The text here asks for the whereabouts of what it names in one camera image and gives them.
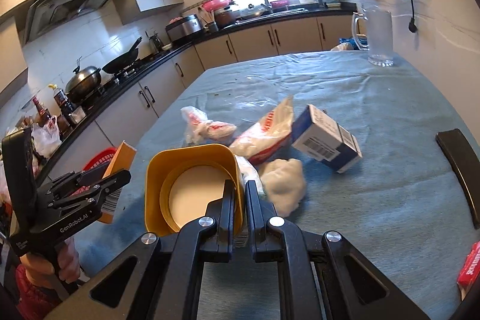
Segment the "left hand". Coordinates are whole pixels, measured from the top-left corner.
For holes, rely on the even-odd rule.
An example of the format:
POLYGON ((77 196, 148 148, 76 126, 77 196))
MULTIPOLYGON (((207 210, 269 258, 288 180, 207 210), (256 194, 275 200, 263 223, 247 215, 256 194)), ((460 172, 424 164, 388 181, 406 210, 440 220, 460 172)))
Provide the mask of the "left hand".
MULTIPOLYGON (((66 283, 74 283, 80 278, 79 253, 74 238, 68 238, 56 251, 60 271, 58 278, 66 283)), ((27 253, 20 258, 28 281, 40 288, 52 288, 48 278, 55 275, 54 266, 44 257, 27 253)))

